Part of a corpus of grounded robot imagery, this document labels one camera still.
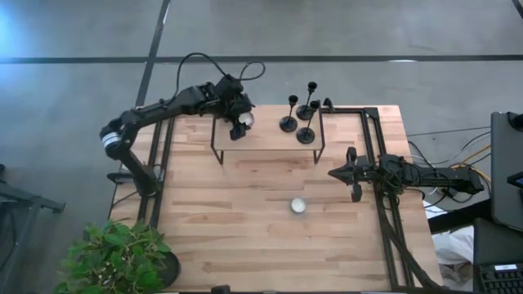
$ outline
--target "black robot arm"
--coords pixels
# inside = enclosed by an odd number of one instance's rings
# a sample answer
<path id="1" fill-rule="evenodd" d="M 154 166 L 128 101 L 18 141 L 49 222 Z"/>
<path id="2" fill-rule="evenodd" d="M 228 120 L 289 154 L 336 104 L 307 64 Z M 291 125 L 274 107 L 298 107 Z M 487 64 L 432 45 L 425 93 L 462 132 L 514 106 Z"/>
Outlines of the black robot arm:
<path id="1" fill-rule="evenodd" d="M 387 194 L 401 194 L 403 187 L 444 187 L 458 192 L 476 194 L 485 188 L 480 176 L 470 167 L 420 167 L 408 163 L 402 156 L 384 154 L 379 165 L 369 164 L 367 156 L 357 156 L 356 149 L 349 147 L 346 164 L 329 171 L 329 175 L 347 185 L 353 185 L 352 200 L 361 200 L 360 181 L 376 181 Z"/>
<path id="2" fill-rule="evenodd" d="M 131 151 L 138 131 L 181 114 L 212 114 L 231 121 L 230 138 L 238 140 L 250 128 L 242 118 L 252 117 L 250 111 L 254 106 L 247 94 L 242 93 L 243 90 L 240 80 L 228 74 L 216 86 L 207 82 L 188 87 L 171 100 L 160 100 L 152 105 L 124 111 L 100 132 L 105 152 L 110 158 L 120 160 L 132 173 L 140 196 L 153 196 L 159 192 L 159 182 L 152 168 L 141 163 Z"/>

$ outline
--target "small wooden platform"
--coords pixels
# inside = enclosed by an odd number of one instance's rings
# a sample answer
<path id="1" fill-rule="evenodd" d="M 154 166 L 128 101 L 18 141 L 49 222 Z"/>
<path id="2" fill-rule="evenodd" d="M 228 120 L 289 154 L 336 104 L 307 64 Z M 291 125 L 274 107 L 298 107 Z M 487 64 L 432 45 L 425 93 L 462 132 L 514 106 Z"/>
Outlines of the small wooden platform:
<path id="1" fill-rule="evenodd" d="M 307 127 L 308 121 L 302 121 L 296 116 L 293 109 L 293 118 L 297 120 L 297 129 Z M 247 131 L 247 135 L 239 140 L 232 141 L 229 131 L 230 122 L 223 119 L 216 121 L 214 148 L 218 151 L 228 150 L 319 150 L 321 149 L 320 115 L 312 117 L 310 128 L 315 133 L 315 140 L 310 144 L 302 144 L 296 139 L 296 132 L 284 132 L 279 129 L 279 120 L 288 115 L 289 107 L 280 105 L 259 105 L 253 108 L 254 126 Z"/>
<path id="2" fill-rule="evenodd" d="M 265 107 L 288 112 L 284 105 Z M 398 106 L 378 108 L 387 152 L 409 156 Z M 310 151 L 295 150 L 229 152 L 223 166 L 210 149 L 212 118 L 176 120 L 159 230 L 180 257 L 182 273 L 168 290 L 220 284 L 238 292 L 389 289 L 372 186 L 362 185 L 362 201 L 352 203 L 350 187 L 327 175 L 345 162 L 347 147 L 365 154 L 360 119 L 323 119 L 326 147 L 317 165 Z M 254 127 L 266 123 L 276 122 L 258 118 Z M 139 158 L 149 154 L 152 131 L 142 130 L 134 145 Z M 133 190 L 120 186 L 115 200 Z M 306 200 L 303 215 L 290 212 L 294 197 Z M 111 218 L 136 218 L 138 203 L 138 197 L 120 203 Z M 401 195 L 400 212 L 409 250 L 441 283 L 419 193 Z M 401 275 L 399 262 L 397 269 Z"/>

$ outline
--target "gray floor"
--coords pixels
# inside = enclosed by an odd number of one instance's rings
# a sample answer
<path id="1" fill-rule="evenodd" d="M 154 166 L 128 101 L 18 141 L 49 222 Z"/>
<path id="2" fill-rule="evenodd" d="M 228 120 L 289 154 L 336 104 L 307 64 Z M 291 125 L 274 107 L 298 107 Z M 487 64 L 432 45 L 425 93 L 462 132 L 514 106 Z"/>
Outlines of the gray floor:
<path id="1" fill-rule="evenodd" d="M 147 56 L 161 4 L 4 1 L 0 58 Z M 510 0 L 172 0 L 158 54 L 523 54 L 522 28 Z M 241 66 L 223 65 L 232 74 Z M 7 166 L 6 178 L 67 202 L 63 215 L 41 213 L 17 292 L 51 292 L 70 242 L 86 222 L 106 220 L 114 186 L 105 174 L 118 164 L 105 156 L 98 131 L 135 104 L 144 68 L 0 65 L 0 163 Z M 154 67 L 146 102 L 172 95 L 176 69 Z M 400 105 L 406 131 L 418 134 L 488 126 L 493 111 L 521 112 L 522 76 L 523 62 L 515 61 L 269 63 L 266 75 L 245 88 L 255 103 L 284 104 L 290 94 L 305 99 L 307 82 L 317 81 L 317 97 L 338 105 Z M 187 64 L 181 86 L 219 77 L 211 65 Z M 439 161 L 481 132 L 410 139 Z M 489 174 L 489 160 L 478 167 Z M 446 201 L 441 206 L 457 207 Z"/>

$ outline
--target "cable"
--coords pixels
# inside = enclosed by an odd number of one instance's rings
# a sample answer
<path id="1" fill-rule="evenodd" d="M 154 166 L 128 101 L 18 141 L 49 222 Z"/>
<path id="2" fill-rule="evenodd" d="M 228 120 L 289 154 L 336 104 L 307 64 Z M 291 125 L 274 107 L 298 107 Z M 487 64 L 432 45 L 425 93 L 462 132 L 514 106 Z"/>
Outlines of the cable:
<path id="1" fill-rule="evenodd" d="M 117 202 L 113 203 L 113 205 L 111 206 L 111 209 L 113 209 L 113 207 L 115 207 L 116 204 L 121 203 L 123 200 L 125 200 L 125 199 L 127 199 L 127 198 L 129 198 L 132 195 L 137 194 L 137 193 L 138 193 L 138 191 L 134 191 L 134 192 L 130 193 L 129 195 L 125 196 L 124 198 L 118 199 Z"/>
<path id="2" fill-rule="evenodd" d="M 201 52 L 193 52 L 193 53 L 190 53 L 188 54 L 186 57 L 184 57 L 181 61 L 180 61 L 180 64 L 178 65 L 178 70 L 177 70 L 177 84 L 176 84 L 176 90 L 174 91 L 174 95 L 172 96 L 171 100 L 168 102 L 168 105 L 171 104 L 177 97 L 178 95 L 178 91 L 180 89 L 180 72 L 181 72 L 181 66 L 186 62 L 186 60 L 191 57 L 191 56 L 203 56 L 205 57 L 207 60 L 211 61 L 211 63 L 220 71 L 220 73 L 224 76 L 224 77 L 227 77 L 227 73 L 225 71 L 223 71 L 223 69 L 220 67 L 220 65 L 218 65 L 218 63 L 216 61 L 214 61 L 211 56 L 208 56 L 207 54 L 204 54 L 204 53 L 201 53 Z M 262 66 L 262 70 L 261 70 L 261 73 L 258 74 L 256 77 L 252 77 L 252 78 L 242 78 L 242 76 L 244 75 L 244 71 L 245 69 L 249 66 L 249 65 L 252 65 L 252 64 L 260 64 Z M 240 81 L 252 81 L 252 80 L 255 80 L 257 78 L 260 78 L 264 73 L 265 73 L 265 64 L 259 60 L 254 60 L 254 61 L 249 61 L 247 64 L 245 64 L 244 68 L 242 69 L 241 73 L 240 73 L 240 76 L 239 76 L 239 80 Z"/>
<path id="3" fill-rule="evenodd" d="M 425 192 L 423 192 L 422 190 L 420 190 L 420 189 L 415 189 L 415 188 L 405 188 L 405 189 L 407 189 L 407 190 L 411 190 L 411 191 L 418 191 L 419 193 L 422 194 L 422 200 L 425 200 L 425 196 L 426 196 L 426 195 L 425 195 Z"/>
<path id="4" fill-rule="evenodd" d="M 470 155 L 469 157 L 465 158 L 464 160 L 462 160 L 462 163 L 466 163 L 469 159 L 475 157 L 476 155 L 480 154 L 481 152 L 487 150 L 488 148 L 490 148 L 490 145 L 487 145 L 481 149 L 479 149 L 477 152 L 475 152 L 473 155 Z"/>
<path id="5" fill-rule="evenodd" d="M 244 76 L 244 71 L 247 69 L 247 67 L 249 67 L 249 65 L 253 65 L 253 64 L 259 64 L 259 65 L 261 65 L 261 73 L 258 74 L 258 75 L 255 76 L 255 77 L 252 77 L 252 78 L 243 78 L 243 76 Z M 249 61 L 248 63 L 246 63 L 246 64 L 244 65 L 244 67 L 242 68 L 242 71 L 239 73 L 239 80 L 240 80 L 240 81 L 252 81 L 252 80 L 255 80 L 255 79 L 257 79 L 257 78 L 260 78 L 264 73 L 265 73 L 265 64 L 264 64 L 262 61 L 259 61 L 259 60 Z"/>
<path id="6" fill-rule="evenodd" d="M 431 204 L 431 205 L 427 205 L 427 206 L 425 206 L 425 207 L 423 207 L 423 208 L 427 209 L 427 208 L 429 208 L 429 207 L 434 207 L 434 206 L 436 206 L 438 203 L 440 203 L 441 201 L 443 201 L 443 199 L 445 199 L 445 195 L 441 196 L 441 198 L 439 198 L 438 201 L 434 202 L 433 204 Z"/>
<path id="7" fill-rule="evenodd" d="M 484 133 L 482 133 L 482 134 L 480 134 L 480 135 L 478 135 L 478 136 L 475 136 L 475 137 L 472 138 L 470 141 L 468 141 L 468 143 L 466 143 L 466 144 L 463 146 L 463 148 L 461 148 L 461 150 L 466 149 L 467 146 L 468 146 L 469 144 L 471 144 L 475 139 L 477 139 L 477 138 L 479 138 L 479 137 L 481 137 L 481 136 L 483 136 L 483 135 L 486 135 L 486 134 L 490 134 L 490 131 L 486 131 L 486 132 L 484 132 Z"/>
<path id="8" fill-rule="evenodd" d="M 156 163 L 155 165 L 153 165 L 153 168 L 155 168 L 155 167 L 161 167 L 161 166 L 162 166 L 161 164 Z M 158 174 L 158 177 L 156 178 L 156 180 L 160 180 L 160 176 L 161 176 L 161 175 L 162 175 L 162 172 L 160 172 L 160 173 Z M 130 193 L 129 195 L 127 195 L 127 196 L 125 196 L 125 197 L 123 197 L 123 198 L 121 198 L 121 199 L 118 199 L 118 201 L 116 201 L 115 203 L 113 203 L 113 205 L 111 205 L 111 209 L 113 209 L 113 207 L 115 207 L 116 204 L 121 203 L 123 200 L 128 199 L 129 197 L 131 197 L 132 195 L 134 195 L 134 194 L 136 194 L 136 193 L 138 193 L 138 191 L 134 191 L 134 192 Z"/>
<path id="9" fill-rule="evenodd" d="M 418 153 L 422 156 L 422 160 L 428 164 L 429 166 L 431 167 L 434 167 L 435 164 L 442 164 L 442 163 L 447 163 L 449 161 L 451 161 L 452 159 L 458 157 L 461 153 L 463 153 L 465 150 L 467 149 L 470 149 L 473 145 L 483 141 L 484 139 L 488 138 L 489 136 L 484 136 L 484 135 L 487 135 L 487 134 L 490 134 L 490 131 L 487 131 L 487 132 L 484 132 L 478 136 L 475 136 L 474 138 L 470 139 L 456 154 L 454 154 L 451 158 L 447 159 L 447 160 L 444 160 L 444 161 L 441 161 L 441 162 L 437 162 L 437 163 L 431 163 L 427 160 L 427 158 L 425 157 L 425 155 L 422 154 L 421 150 L 412 142 L 412 141 L 409 141 L 409 144 L 411 144 L 417 151 Z M 477 140 L 476 142 L 472 143 L 474 140 L 480 138 L 484 136 L 483 138 Z"/>
<path id="10" fill-rule="evenodd" d="M 447 131 L 429 131 L 424 133 L 417 133 L 417 134 L 407 134 L 407 137 L 410 136 L 425 136 L 425 135 L 435 135 L 435 134 L 445 134 L 445 133 L 451 133 L 456 131 L 475 131 L 475 130 L 483 130 L 483 129 L 490 129 L 491 126 L 484 126 L 484 127 L 468 127 L 463 129 L 455 129 L 455 130 L 447 130 Z"/>
<path id="11" fill-rule="evenodd" d="M 476 163 L 480 162 L 481 160 L 483 160 L 483 159 L 485 159 L 485 158 L 488 158 L 489 156 L 490 156 L 490 154 L 486 154 L 484 157 L 482 157 L 482 158 L 480 158 L 480 159 L 478 159 L 478 160 L 476 160 L 475 162 L 472 162 L 472 163 L 470 163 L 470 164 L 471 164 L 471 165 L 476 164 Z"/>
<path id="12" fill-rule="evenodd" d="M 410 140 L 409 144 L 411 144 L 416 149 L 416 151 L 418 151 L 419 155 L 423 158 L 423 161 L 425 161 L 425 163 L 432 166 L 432 163 L 428 161 L 428 159 L 425 157 L 425 155 L 423 155 L 422 151 L 418 148 L 416 144 L 414 144 L 414 142 Z"/>
<path id="13" fill-rule="evenodd" d="M 464 203 L 467 203 L 470 199 L 472 199 L 473 196 L 474 196 L 474 195 L 470 194 L 470 195 L 468 195 L 468 198 L 465 199 L 465 200 L 457 200 L 457 199 L 454 198 L 454 197 L 449 197 L 449 198 L 450 198 L 450 200 L 452 200 L 452 201 L 454 201 L 454 202 L 456 202 L 456 203 L 464 204 Z"/>
<path id="14" fill-rule="evenodd" d="M 487 180 L 488 179 L 488 176 L 484 176 L 483 173 L 480 174 L 480 178 L 485 182 L 485 184 L 487 185 L 487 192 L 489 192 L 489 196 L 492 197 L 492 190 L 490 189 L 490 184 L 489 184 L 489 181 L 490 180 Z M 459 212 L 459 209 L 453 209 L 453 210 L 446 210 L 446 209 L 443 209 L 441 207 L 438 207 L 440 210 L 442 210 L 443 212 Z M 440 212 L 434 212 L 432 210 L 429 210 L 429 209 L 425 209 L 426 211 L 428 212 L 432 212 L 432 213 L 440 213 Z"/>
<path id="15" fill-rule="evenodd" d="M 204 54 L 204 53 L 200 53 L 200 52 L 193 52 L 193 53 L 190 53 L 188 54 L 186 57 L 184 57 L 181 61 L 180 61 L 180 64 L 178 65 L 178 70 L 177 70 L 177 89 L 174 91 L 174 95 L 172 96 L 171 100 L 168 102 L 168 104 L 170 104 L 171 102 L 173 102 L 176 98 L 176 96 L 178 95 L 178 90 L 180 88 L 180 71 L 181 71 L 181 66 L 186 62 L 186 60 L 191 57 L 191 56 L 203 56 L 205 58 L 207 58 L 209 61 L 211 61 L 211 63 L 216 66 L 216 68 L 220 71 L 221 74 L 223 74 L 224 77 L 227 76 L 227 73 L 223 71 L 223 69 L 221 69 L 220 65 L 218 65 L 218 63 L 216 63 L 216 61 L 214 61 L 210 56 L 208 56 L 207 54 Z"/>

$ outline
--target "black cable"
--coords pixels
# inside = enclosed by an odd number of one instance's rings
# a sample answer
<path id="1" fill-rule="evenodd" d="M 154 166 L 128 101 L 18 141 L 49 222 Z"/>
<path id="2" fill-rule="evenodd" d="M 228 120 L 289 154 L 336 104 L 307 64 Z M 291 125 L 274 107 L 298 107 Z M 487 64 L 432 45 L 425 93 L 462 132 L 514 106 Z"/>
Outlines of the black cable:
<path id="1" fill-rule="evenodd" d="M 125 199 L 127 199 L 127 198 L 129 198 L 132 195 L 137 194 L 137 193 L 138 193 L 138 191 L 134 191 L 134 192 L 130 193 L 129 195 L 125 196 L 124 198 L 118 199 L 117 202 L 113 203 L 113 205 L 111 206 L 111 209 L 113 209 L 116 206 L 116 204 L 121 203 L 123 200 L 125 200 Z"/>
<path id="2" fill-rule="evenodd" d="M 420 185 L 422 182 L 422 172 L 419 170 L 418 167 L 416 167 L 415 164 L 412 164 L 412 163 L 406 163 L 406 164 L 411 166 L 412 168 L 414 168 L 416 170 L 416 172 L 418 172 L 418 178 L 414 181 L 414 184 L 418 183 L 418 185 Z"/>
<path id="3" fill-rule="evenodd" d="M 452 200 L 452 201 L 454 201 L 454 202 L 456 202 L 456 203 L 461 203 L 461 204 L 463 204 L 463 203 L 467 203 L 470 199 L 472 199 L 472 196 L 474 196 L 474 195 L 470 194 L 470 195 L 468 196 L 468 198 L 465 199 L 465 200 L 457 200 L 457 199 L 454 198 L 454 197 L 449 197 L 449 198 L 450 198 L 450 200 Z"/>
<path id="4" fill-rule="evenodd" d="M 177 70 L 177 84 L 176 84 L 176 90 L 174 91 L 174 95 L 172 96 L 171 100 L 168 102 L 168 104 L 172 103 L 177 95 L 178 95 L 178 91 L 180 89 L 180 72 L 181 72 L 181 66 L 186 62 L 186 60 L 191 57 L 191 56 L 203 56 L 205 57 L 207 60 L 211 61 L 211 63 L 220 71 L 221 74 L 223 74 L 224 77 L 227 76 L 227 73 L 220 67 L 220 65 L 218 65 L 218 63 L 216 61 L 214 61 L 211 56 L 208 56 L 207 54 L 204 54 L 204 53 L 201 53 L 201 52 L 193 52 L 193 53 L 190 53 L 188 54 L 186 57 L 184 57 L 181 61 L 180 61 L 180 64 L 178 65 L 178 70 Z M 242 78 L 242 76 L 244 75 L 244 71 L 245 69 L 251 65 L 251 64 L 260 64 L 262 66 L 262 70 L 261 70 L 261 73 L 258 74 L 256 77 L 252 77 L 252 78 Z M 254 60 L 254 61 L 249 61 L 247 64 L 245 64 L 244 68 L 242 69 L 242 72 L 240 74 L 240 77 L 239 77 L 239 80 L 240 81 L 252 81 L 252 80 L 255 80 L 257 78 L 260 78 L 264 73 L 265 73 L 265 64 L 259 60 Z"/>
<path id="5" fill-rule="evenodd" d="M 400 198 L 398 197 L 398 195 L 394 195 L 393 198 L 390 197 L 390 195 L 387 195 L 386 198 L 389 199 L 389 202 L 392 201 L 392 199 L 394 199 L 394 201 L 396 201 L 396 206 L 398 207 L 400 205 Z M 389 207 L 386 207 L 385 206 L 385 203 L 383 204 L 383 208 L 387 209 L 387 210 L 391 210 Z"/>
<path id="6" fill-rule="evenodd" d="M 425 157 L 425 155 L 423 155 L 422 151 L 418 148 L 418 146 L 416 144 L 414 144 L 414 142 L 412 142 L 411 140 L 409 141 L 409 144 L 411 144 L 415 149 L 416 151 L 418 151 L 419 153 L 419 156 L 421 156 L 423 158 L 423 161 L 425 161 L 425 163 L 427 163 L 428 165 L 432 165 L 432 163 L 430 163 L 428 161 L 428 159 Z"/>
<path id="7" fill-rule="evenodd" d="M 469 163 L 469 165 L 476 164 L 476 163 L 480 162 L 481 160 L 483 160 L 483 159 L 485 159 L 485 158 L 488 158 L 489 156 L 490 156 L 490 154 L 486 154 L 484 157 L 482 157 L 482 158 L 476 160 L 475 162 Z"/>
<path id="8" fill-rule="evenodd" d="M 221 74 L 223 74 L 224 77 L 227 76 L 227 73 L 223 71 L 223 69 L 221 69 L 220 65 L 218 65 L 218 63 L 216 63 L 216 61 L 214 61 L 210 56 L 208 56 L 207 54 L 204 54 L 204 53 L 200 53 L 200 52 L 193 52 L 193 53 L 190 53 L 188 54 L 186 57 L 184 57 L 181 61 L 180 61 L 180 64 L 178 65 L 178 70 L 177 70 L 177 89 L 174 91 L 174 95 L 172 96 L 171 100 L 168 102 L 168 103 L 171 103 L 172 101 L 175 100 L 176 96 L 178 95 L 178 90 L 180 88 L 180 71 L 181 71 L 181 66 L 186 62 L 186 60 L 191 57 L 191 56 L 203 56 L 205 58 L 207 58 L 209 61 L 211 61 L 211 63 L 214 64 L 214 66 L 216 66 L 216 68 L 220 71 Z"/>
<path id="9" fill-rule="evenodd" d="M 441 198 L 439 198 L 438 201 L 434 202 L 433 204 L 431 204 L 431 205 L 427 205 L 427 206 L 425 206 L 425 207 L 423 207 L 423 208 L 427 209 L 427 208 L 429 208 L 429 207 L 434 207 L 434 206 L 436 206 L 438 203 L 440 203 L 441 201 L 443 201 L 443 199 L 445 199 L 445 195 L 441 196 Z"/>
<path id="10" fill-rule="evenodd" d="M 155 167 L 161 167 L 161 166 L 162 166 L 161 164 L 156 163 L 155 165 L 153 165 L 153 168 L 155 168 Z M 161 175 L 162 175 L 162 172 L 160 172 L 160 173 L 158 174 L 158 177 L 156 178 L 156 180 L 160 180 L 160 176 L 161 176 Z M 115 202 L 115 203 L 113 203 L 113 205 L 111 205 L 111 209 L 113 209 L 113 207 L 115 207 L 116 204 L 121 203 L 123 200 L 125 200 L 125 199 L 131 197 L 132 195 L 134 195 L 134 194 L 136 194 L 136 193 L 138 193 L 138 191 L 134 191 L 134 192 L 130 193 L 129 195 L 125 196 L 124 198 L 118 199 L 117 202 Z"/>
<path id="11" fill-rule="evenodd" d="M 461 150 L 467 148 L 467 146 L 469 146 L 469 145 L 470 145 L 470 144 L 471 144 L 475 139 L 477 139 L 477 138 L 479 138 L 479 137 L 481 137 L 481 136 L 483 136 L 483 135 L 486 135 L 486 134 L 490 134 L 490 131 L 486 131 L 486 132 L 484 132 L 483 134 L 480 134 L 480 135 L 478 135 L 478 136 L 475 136 L 475 137 L 472 138 L 470 141 L 468 141 L 468 142 L 467 142 L 467 143 L 466 143 L 466 144 L 461 148 Z"/>
<path id="12" fill-rule="evenodd" d="M 253 65 L 253 64 L 259 64 L 261 65 L 261 73 L 258 74 L 257 76 L 255 77 L 252 77 L 252 78 L 243 78 L 244 76 L 244 71 L 247 69 L 247 67 L 249 67 L 249 65 Z M 265 64 L 262 62 L 262 61 L 259 61 L 259 60 L 253 60 L 253 61 L 249 61 L 248 63 L 246 63 L 244 65 L 244 67 L 242 68 L 242 71 L 239 73 L 239 80 L 240 81 L 252 81 L 252 80 L 255 80 L 257 78 L 260 78 L 264 73 L 265 73 Z"/>
<path id="13" fill-rule="evenodd" d="M 425 197 L 427 196 L 427 195 L 425 194 L 425 192 L 423 192 L 423 191 L 420 190 L 420 189 L 415 189 L 415 188 L 405 188 L 405 189 L 407 189 L 407 190 L 411 190 L 411 191 L 418 191 L 419 193 L 422 194 L 422 200 L 425 200 Z"/>
<path id="14" fill-rule="evenodd" d="M 466 143 L 466 144 L 465 144 L 465 145 L 464 145 L 464 146 L 459 150 L 460 152 L 459 152 L 458 154 L 460 154 L 461 151 L 464 151 L 464 150 L 465 150 L 465 149 L 466 149 L 466 148 L 467 148 L 467 147 L 468 147 L 472 142 L 474 142 L 474 140 L 476 140 L 476 139 L 478 139 L 478 138 L 480 138 L 480 137 L 482 137 L 482 136 L 484 136 L 484 135 L 487 135 L 487 134 L 490 134 L 490 131 L 486 131 L 486 132 L 481 133 L 480 135 L 475 136 L 474 138 L 470 139 L 470 140 L 469 140 L 469 141 L 468 141 L 468 142 L 467 142 L 467 143 Z M 456 157 L 458 156 L 458 154 L 456 154 L 456 155 L 454 155 L 454 156 L 453 156 L 452 158 L 450 158 L 450 159 L 447 159 L 447 160 L 444 160 L 444 161 L 440 161 L 440 162 L 437 162 L 437 163 L 430 163 L 430 162 L 427 160 L 427 158 L 425 157 L 425 155 L 423 155 L 423 153 L 422 153 L 422 151 L 419 149 L 419 147 L 417 147 L 416 144 L 414 144 L 414 142 L 409 141 L 409 144 L 411 144 L 411 145 L 416 149 L 416 151 L 418 151 L 419 156 L 421 156 L 421 157 L 423 158 L 423 161 L 424 161 L 427 165 L 429 165 L 429 166 L 434 166 L 434 165 L 436 165 L 436 164 L 447 163 L 447 162 L 449 162 L 450 160 L 452 160 L 452 159 L 454 159 L 454 158 L 456 158 Z"/>

